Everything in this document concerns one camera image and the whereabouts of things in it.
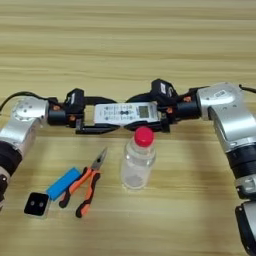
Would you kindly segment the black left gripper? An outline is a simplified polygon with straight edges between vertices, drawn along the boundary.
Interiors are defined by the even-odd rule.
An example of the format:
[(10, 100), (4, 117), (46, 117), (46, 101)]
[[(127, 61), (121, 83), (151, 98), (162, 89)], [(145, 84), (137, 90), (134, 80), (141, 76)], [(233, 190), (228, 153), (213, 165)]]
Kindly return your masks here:
[[(116, 103), (113, 99), (98, 96), (86, 96), (84, 100), (86, 105)], [(84, 117), (85, 104), (83, 102), (51, 103), (48, 109), (48, 124), (52, 126), (67, 126), (70, 128), (76, 127), (76, 133), (83, 135), (100, 135), (117, 129), (116, 125), (111, 124), (85, 125), (82, 120)]]

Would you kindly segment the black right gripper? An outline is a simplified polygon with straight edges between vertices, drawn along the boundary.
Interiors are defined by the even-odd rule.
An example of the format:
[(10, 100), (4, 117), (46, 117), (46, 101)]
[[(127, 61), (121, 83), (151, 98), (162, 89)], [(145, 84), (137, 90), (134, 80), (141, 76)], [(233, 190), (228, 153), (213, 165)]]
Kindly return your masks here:
[[(128, 102), (152, 102), (149, 93), (142, 93), (132, 96)], [(129, 131), (135, 131), (142, 126), (150, 128), (153, 132), (169, 132), (170, 122), (182, 120), (199, 119), (201, 110), (197, 100), (197, 89), (190, 89), (187, 93), (177, 95), (172, 99), (172, 103), (167, 105), (166, 114), (162, 113), (159, 121), (137, 121), (128, 125)]]

